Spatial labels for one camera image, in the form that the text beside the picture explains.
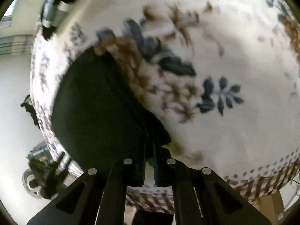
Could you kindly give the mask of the black white striped garment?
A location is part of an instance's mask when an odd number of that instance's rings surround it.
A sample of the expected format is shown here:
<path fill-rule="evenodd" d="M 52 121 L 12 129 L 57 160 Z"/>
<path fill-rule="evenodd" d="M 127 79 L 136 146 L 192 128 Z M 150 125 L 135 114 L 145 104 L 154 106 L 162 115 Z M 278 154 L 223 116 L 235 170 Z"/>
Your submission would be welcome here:
<path fill-rule="evenodd" d="M 59 85 L 52 130 L 82 170 L 104 169 L 134 156 L 150 158 L 153 145 L 171 138 L 163 124 L 135 98 L 108 52 L 85 50 Z"/>

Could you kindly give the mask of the round white floor object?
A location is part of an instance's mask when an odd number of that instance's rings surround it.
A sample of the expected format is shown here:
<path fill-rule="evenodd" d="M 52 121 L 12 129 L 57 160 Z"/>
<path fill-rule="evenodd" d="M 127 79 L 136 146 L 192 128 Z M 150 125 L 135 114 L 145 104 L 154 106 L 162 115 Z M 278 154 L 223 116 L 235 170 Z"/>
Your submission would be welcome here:
<path fill-rule="evenodd" d="M 43 186 L 41 182 L 35 177 L 31 169 L 24 171 L 22 175 L 22 183 L 25 191 L 35 199 L 43 199 Z"/>

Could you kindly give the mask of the white floral bed sheet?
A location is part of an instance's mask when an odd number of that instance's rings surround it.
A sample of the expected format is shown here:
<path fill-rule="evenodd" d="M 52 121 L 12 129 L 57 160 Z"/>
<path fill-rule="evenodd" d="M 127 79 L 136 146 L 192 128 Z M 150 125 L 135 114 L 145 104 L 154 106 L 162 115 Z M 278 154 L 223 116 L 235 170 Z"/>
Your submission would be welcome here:
<path fill-rule="evenodd" d="M 46 41 L 39 21 L 30 95 L 48 148 L 63 76 L 108 52 L 171 155 L 209 167 L 249 202 L 299 173 L 299 22 L 284 0 L 76 0 Z"/>

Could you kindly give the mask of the green metal rack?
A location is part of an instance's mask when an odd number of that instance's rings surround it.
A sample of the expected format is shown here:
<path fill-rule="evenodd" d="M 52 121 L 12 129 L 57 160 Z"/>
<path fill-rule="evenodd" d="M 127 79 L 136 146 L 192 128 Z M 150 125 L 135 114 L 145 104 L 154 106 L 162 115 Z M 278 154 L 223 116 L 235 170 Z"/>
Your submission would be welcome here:
<path fill-rule="evenodd" d="M 33 172 L 47 172 L 48 170 L 69 171 L 69 166 L 72 161 L 71 158 L 64 162 L 66 153 L 59 151 L 56 158 L 53 158 L 51 150 L 45 142 L 39 143 L 26 156 L 28 159 L 28 167 Z"/>

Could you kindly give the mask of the brown cardboard box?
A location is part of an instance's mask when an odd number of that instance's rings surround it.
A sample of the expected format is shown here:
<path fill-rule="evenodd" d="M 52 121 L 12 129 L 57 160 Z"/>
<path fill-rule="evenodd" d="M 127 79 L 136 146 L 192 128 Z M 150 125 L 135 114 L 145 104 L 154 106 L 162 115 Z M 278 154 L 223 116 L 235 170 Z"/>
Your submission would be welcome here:
<path fill-rule="evenodd" d="M 282 224 L 284 218 L 284 204 L 280 192 L 257 198 L 252 205 L 261 212 L 271 224 Z"/>

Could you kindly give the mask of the folded black grey striped clothes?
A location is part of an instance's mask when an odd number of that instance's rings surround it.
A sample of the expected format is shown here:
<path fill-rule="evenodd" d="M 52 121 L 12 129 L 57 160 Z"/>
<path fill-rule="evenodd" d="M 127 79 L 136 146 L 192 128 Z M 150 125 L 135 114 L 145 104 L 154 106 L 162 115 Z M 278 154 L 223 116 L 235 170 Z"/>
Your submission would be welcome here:
<path fill-rule="evenodd" d="M 76 0 L 45 0 L 40 12 L 42 36 L 48 41 L 70 12 Z"/>

